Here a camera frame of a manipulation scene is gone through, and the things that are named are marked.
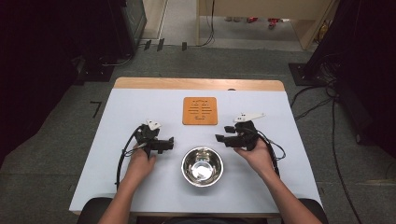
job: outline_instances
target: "black cable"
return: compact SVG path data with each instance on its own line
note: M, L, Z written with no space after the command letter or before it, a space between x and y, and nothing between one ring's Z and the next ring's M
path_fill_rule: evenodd
M304 89L298 91L298 92L294 95L293 100L291 101L290 107L293 107L293 105L294 105L294 103L295 103L297 97L298 97L301 93L303 93L303 92L305 92L305 91L312 90L312 89L323 88L323 87L325 87L325 86L311 86L311 87L306 87L306 88L304 88Z
M99 58L99 62L100 62L104 57L105 57L105 56L100 57L100 58ZM123 61L122 63L102 63L102 66L120 66L120 65L126 64L126 63L128 63L129 61L131 61L131 59L132 59L133 57L134 57L134 55L131 54L131 56L129 56L129 58L126 59L125 61Z
M355 214L356 219L361 224L361 219L359 218L358 212L356 211L355 206L353 206L352 200L349 197L349 192L347 191L347 186L344 182L344 178L341 176L341 171L340 171L340 167L338 164L337 155L335 153L335 140L334 140L334 138L335 138L335 115L334 115L335 101L336 101L336 99L332 100L332 155L334 156L335 168L337 170L338 177L341 180L341 185L343 186L344 192L346 194L346 198L349 201L349 205L352 208L352 211Z
M276 145L276 146L283 152L282 157L277 157L276 154L275 154L275 152L274 152L275 159L276 159L277 161L280 161L280 160L286 158L286 152L285 152L285 149L283 149L283 147L281 147L280 145L278 145L277 143L275 143L273 140L267 138L267 136L265 136L265 134L262 133L261 131L257 131L257 132L258 132L262 137L264 137L268 143Z
M211 21L210 21L210 35L209 35L209 38L206 40L206 42L203 45L197 45L196 47L204 47L204 46L210 44L212 41L215 42L215 29L213 27L213 16L214 16L214 13L215 13L215 0L213 0L213 2L212 2L212 17L211 17Z
M312 108L306 110L306 111L305 111L304 113L302 113L301 115L295 117L294 120L298 120L298 119L301 119L301 118L307 116L307 115L309 114L309 112L311 112L311 111L317 109L318 107L321 107L321 106L323 106L323 105L328 104L331 100L332 100L332 97L330 97L330 98L328 98L328 99L326 99L326 100L320 101L320 102L319 102L317 105L315 105L314 107L312 107Z
M276 154L274 152L274 149L271 146L271 143L269 141L267 141L267 139L265 139L263 136L259 135L259 137L265 143L265 145L267 145L267 148L270 151L269 154L270 154L270 157L271 157L271 161L272 161L272 164L273 164L274 171L277 174L277 176L280 176L279 168L277 168Z
M137 133L137 131L140 130L141 128L142 128L142 126L139 126L139 127L137 127L137 128L134 130L134 132L131 134L131 137L129 137L128 142L126 143L125 148L124 148L124 149L122 150L122 152L121 152L119 165L118 165L118 167L117 167L117 179L116 179L116 186L117 186L117 189L119 189L119 186L120 186L120 172L121 172L121 166L122 166L123 160L124 160L125 157L131 156L131 155L127 155L127 153L130 153L130 152L133 151L133 149L130 150L130 151L127 151L126 149L128 148L129 144L131 143L132 139L134 138L134 135L135 135L135 134Z

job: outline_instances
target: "stainless steel bowl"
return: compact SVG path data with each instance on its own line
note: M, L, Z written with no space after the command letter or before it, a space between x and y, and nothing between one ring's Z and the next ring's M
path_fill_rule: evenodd
M181 173L192 185L208 187L214 185L223 172L220 155L209 147L195 147L181 162Z

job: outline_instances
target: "wooden table edge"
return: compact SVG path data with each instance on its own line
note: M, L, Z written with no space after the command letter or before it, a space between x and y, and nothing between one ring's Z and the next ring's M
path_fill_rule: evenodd
M119 77L115 89L285 91L279 80L170 77Z
M134 217L281 217L280 213L144 213L131 212Z

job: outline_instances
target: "power cord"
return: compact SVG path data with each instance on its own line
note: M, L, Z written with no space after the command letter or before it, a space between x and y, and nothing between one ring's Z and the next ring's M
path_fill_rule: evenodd
M280 145L278 145L277 143L275 143L273 140L267 138L267 136L265 136L265 134L262 133L261 131L257 131L257 132L262 136L262 138L263 138L262 140L263 140L264 142L268 142L269 144L276 145L276 146L282 151L283 155L282 155L281 157L277 157L276 154L275 154L275 152L273 151L273 152L274 152L274 158L275 158L277 161L280 161L280 160L286 158L286 152L285 152L285 149L283 149L283 147L281 147Z
M117 179L116 179L116 183L115 183L116 186L117 186L117 189L119 189L119 186L120 186L120 172L121 172L121 166L122 166L123 160L124 160L125 157L130 157L130 156L132 156L132 155L134 154L134 151L135 151L137 148L133 148L133 149L131 149L131 150L129 150L129 151L127 151L126 149L128 148L128 146L129 146L129 144L131 143L132 139L133 139L134 136L136 135L137 131L140 130L141 128L142 128L142 126L139 126L139 127L137 127L137 128L134 130L134 132L131 134L131 137L129 137L128 142L126 143L124 149L123 149L122 152L121 152L119 165L118 165L118 167L117 167Z
M210 26L209 26L210 27L210 35L209 35L209 38L206 40L206 42L203 45L197 45L196 47L204 47L204 46L207 46L210 43L212 43L212 41L213 41L213 43L216 41L215 40L215 29L213 27L213 15L214 15L214 12L215 12L215 2L216 2L215 0L213 0L213 2L212 2L212 17L210 19Z
M309 110L305 111L303 114L297 116L297 117L294 118L294 119L295 119L295 120L298 120L298 119L300 119L300 118L303 118L303 117L305 117L310 111L312 111L312 110L314 110L314 109L316 109L316 108L318 108L318 107L320 107L320 106L326 105L327 103L329 103L329 102L332 100L332 155L333 155L333 157L334 157L335 168L336 168L336 170L337 170L338 177L340 178L341 185L343 186L344 193L345 193L346 198L347 198L347 200L348 200L348 202L349 202L349 205L350 205L350 207L352 208L352 211L353 211L353 213L354 213L356 219L357 219L358 222L361 224L361 219L360 219L360 217L359 217L359 215L358 215L358 212L357 212L356 209L355 209L355 206L354 206L353 203L352 203L352 200L350 199L349 192L348 192L348 190L347 190L347 186L346 186L346 184L345 184L345 182L344 182L344 178L343 178L342 175L341 175L340 167L339 167L338 160L337 160L337 155L336 155L336 153L335 153L335 113L334 113L334 106L335 106L335 102L338 100L338 95L337 95L336 92L333 93L333 94L330 93L330 90L333 90L333 91L334 91L333 84L335 83L335 81L336 81L336 79L330 81L330 82L325 86L325 88L326 88L326 94L329 96L328 99L326 99L326 100L324 100L324 101L321 101L319 104L315 105L314 107L310 108ZM290 107L293 106L293 104L294 104L294 102L295 102L295 100L297 99L297 96L298 96L299 94L301 94L301 93L304 92L304 91L313 90L314 88L320 88L320 87L308 87L308 88L302 89L301 91L297 92L297 93L294 95L294 97L293 97L293 101L291 102ZM391 163L391 164L389 165L388 169L387 169L386 178L388 178L388 171L389 171L389 169L390 169L390 167L391 167L392 165L393 165L393 163Z
M332 100L332 155L334 156L335 168L337 170L338 177L340 178L341 185L343 186L344 193L346 194L346 198L349 202L350 207L352 208L353 213L355 214L356 219L361 224L361 219L358 215L358 212L355 209L355 206L352 203L352 200L350 199L349 192L347 190L347 186L344 182L344 178L341 175L340 167L339 167L338 160L337 160L337 155L335 153L335 140L334 140L335 139L335 115L334 115L335 114L334 113L335 101L336 101L336 98L334 98Z
M124 62L122 62L122 63L102 63L102 66L120 66L120 65L126 64L129 61L131 61L131 59L133 57L134 56L131 54L131 56L129 56L129 58L127 60L125 60Z

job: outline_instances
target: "wooden board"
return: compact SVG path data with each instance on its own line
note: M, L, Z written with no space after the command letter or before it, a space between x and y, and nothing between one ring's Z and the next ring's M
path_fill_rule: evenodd
M183 124L218 124L218 106L215 97L185 97L183 101Z

